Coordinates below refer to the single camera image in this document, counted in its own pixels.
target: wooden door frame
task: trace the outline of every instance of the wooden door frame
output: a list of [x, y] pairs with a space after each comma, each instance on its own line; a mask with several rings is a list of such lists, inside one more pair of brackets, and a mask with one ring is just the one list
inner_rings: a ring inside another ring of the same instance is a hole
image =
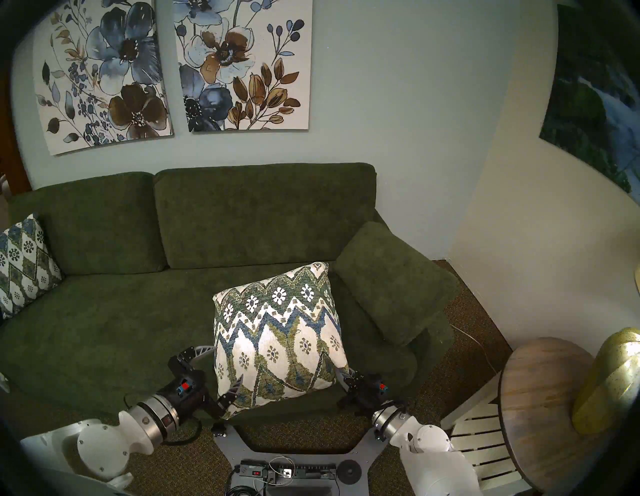
[[0, 172], [6, 176], [13, 195], [31, 191], [13, 126], [10, 61], [0, 68]]

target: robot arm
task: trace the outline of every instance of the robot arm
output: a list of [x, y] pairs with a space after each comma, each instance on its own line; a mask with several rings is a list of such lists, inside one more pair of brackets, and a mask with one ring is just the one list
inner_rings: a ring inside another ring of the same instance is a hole
[[61, 429], [23, 439], [26, 454], [42, 468], [88, 475], [124, 489], [133, 476], [121, 476], [131, 453], [152, 454], [192, 414], [203, 409], [215, 419], [236, 399], [242, 376], [217, 401], [209, 396], [205, 373], [190, 361], [187, 348], [169, 359], [174, 379], [154, 395], [118, 414], [117, 426], [100, 420], [83, 420]]
[[416, 496], [481, 496], [473, 466], [456, 451], [438, 426], [422, 425], [406, 411], [402, 401], [385, 401], [388, 388], [376, 375], [363, 376], [350, 369], [339, 382], [347, 396], [339, 403], [354, 403], [357, 415], [371, 416], [379, 439], [400, 449], [400, 460]]

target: light blue wall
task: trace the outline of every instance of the light blue wall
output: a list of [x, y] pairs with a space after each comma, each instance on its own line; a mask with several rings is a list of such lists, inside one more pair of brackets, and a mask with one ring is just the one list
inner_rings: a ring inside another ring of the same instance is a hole
[[428, 257], [448, 254], [506, 92], [518, 0], [316, 0], [309, 131], [206, 135], [187, 130], [171, 2], [156, 6], [172, 138], [51, 157], [31, 37], [18, 47], [13, 118], [34, 188], [131, 170], [363, 161], [394, 233]]

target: sofa backrest cushion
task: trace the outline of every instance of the sofa backrest cushion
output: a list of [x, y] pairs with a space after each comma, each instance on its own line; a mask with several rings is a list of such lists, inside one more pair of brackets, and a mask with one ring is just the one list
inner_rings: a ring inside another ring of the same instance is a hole
[[174, 269], [335, 260], [375, 212], [362, 163], [172, 169], [155, 183]]
[[10, 200], [12, 221], [35, 213], [67, 275], [157, 272], [166, 266], [153, 175], [127, 172], [46, 186]]

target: patterned pillow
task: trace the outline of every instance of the patterned pillow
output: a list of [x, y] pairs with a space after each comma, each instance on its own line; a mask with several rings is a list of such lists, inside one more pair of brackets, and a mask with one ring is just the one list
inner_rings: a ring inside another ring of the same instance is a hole
[[0, 234], [0, 307], [3, 319], [24, 307], [63, 279], [44, 243], [44, 231], [31, 214]]
[[215, 372], [222, 395], [243, 375], [224, 418], [334, 384], [347, 367], [322, 262], [214, 296]]

